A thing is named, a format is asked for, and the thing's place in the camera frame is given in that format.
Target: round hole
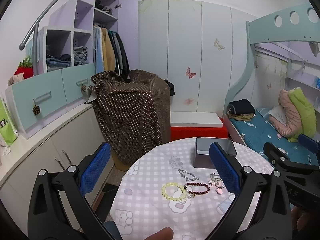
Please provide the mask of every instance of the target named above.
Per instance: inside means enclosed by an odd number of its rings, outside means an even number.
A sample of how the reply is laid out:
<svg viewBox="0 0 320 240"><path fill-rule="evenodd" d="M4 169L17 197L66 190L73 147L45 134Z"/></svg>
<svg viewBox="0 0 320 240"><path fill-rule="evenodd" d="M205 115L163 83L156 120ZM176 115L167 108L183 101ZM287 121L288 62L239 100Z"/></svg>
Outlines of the round hole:
<svg viewBox="0 0 320 240"><path fill-rule="evenodd" d="M277 15L275 17L275 26L280 27L281 25L282 25L282 18L279 15Z"/></svg>
<svg viewBox="0 0 320 240"><path fill-rule="evenodd" d="M317 23L319 21L319 16L313 8L308 9L308 17L309 20L313 23Z"/></svg>
<svg viewBox="0 0 320 240"><path fill-rule="evenodd" d="M290 13L290 21L292 22L292 24L298 24L299 20L299 14L297 14L295 11L292 11Z"/></svg>

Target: brown polka dot cloth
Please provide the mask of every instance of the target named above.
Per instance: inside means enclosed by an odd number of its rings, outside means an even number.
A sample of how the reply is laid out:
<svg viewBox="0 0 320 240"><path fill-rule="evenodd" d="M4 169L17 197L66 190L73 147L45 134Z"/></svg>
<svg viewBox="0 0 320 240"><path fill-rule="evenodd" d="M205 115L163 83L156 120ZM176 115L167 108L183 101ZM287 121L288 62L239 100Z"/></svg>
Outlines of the brown polka dot cloth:
<svg viewBox="0 0 320 240"><path fill-rule="evenodd" d="M94 75L89 89L105 140L124 165L170 141L170 90L157 75L132 70L131 83L113 71Z"/></svg>

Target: metal handrail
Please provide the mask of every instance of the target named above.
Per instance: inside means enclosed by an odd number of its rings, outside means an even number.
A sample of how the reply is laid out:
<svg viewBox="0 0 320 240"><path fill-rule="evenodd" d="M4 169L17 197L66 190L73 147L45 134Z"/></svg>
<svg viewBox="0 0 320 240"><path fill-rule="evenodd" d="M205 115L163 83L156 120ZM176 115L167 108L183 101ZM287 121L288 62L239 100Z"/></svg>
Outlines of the metal handrail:
<svg viewBox="0 0 320 240"><path fill-rule="evenodd" d="M53 0L46 9L39 15L39 17L36 19L34 24L31 26L30 30L24 37L22 43L19 45L19 49L23 50L27 44L28 39L30 38L32 32L33 32L33 41L32 41L32 67L33 67L33 75L38 74L37 69L37 42L38 42L38 30L39 30L39 23L42 20L42 18L46 15L46 13L51 9L51 7L57 2L58 0Z"/></svg>

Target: green pillow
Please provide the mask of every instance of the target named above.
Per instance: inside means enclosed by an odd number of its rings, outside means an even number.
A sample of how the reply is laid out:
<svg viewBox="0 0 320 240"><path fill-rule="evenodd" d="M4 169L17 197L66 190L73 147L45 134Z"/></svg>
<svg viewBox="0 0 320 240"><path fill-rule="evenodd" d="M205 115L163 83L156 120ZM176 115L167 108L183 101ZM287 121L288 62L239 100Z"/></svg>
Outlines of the green pillow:
<svg viewBox="0 0 320 240"><path fill-rule="evenodd" d="M304 96L301 88L289 91L289 98L297 108L301 117L302 131L299 131L295 136L289 138L290 142L297 142L299 134L303 133L309 137L313 137L316 133L316 113L313 105Z"/></svg>

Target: teal bed sheet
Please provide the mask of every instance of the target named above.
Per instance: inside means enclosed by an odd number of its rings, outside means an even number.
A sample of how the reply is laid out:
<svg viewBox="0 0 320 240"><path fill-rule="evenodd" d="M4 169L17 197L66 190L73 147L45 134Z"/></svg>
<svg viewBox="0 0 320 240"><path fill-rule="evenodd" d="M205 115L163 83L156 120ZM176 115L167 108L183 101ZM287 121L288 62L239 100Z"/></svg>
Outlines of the teal bed sheet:
<svg viewBox="0 0 320 240"><path fill-rule="evenodd" d="M282 137L258 111L256 111L256 116L250 122L236 121L234 119L230 119L230 121L240 135L243 136L247 146L265 159L267 157L263 153L263 146L266 142L271 142L283 153L286 153L292 162L318 165L315 154L299 143L289 142L285 137Z"/></svg>

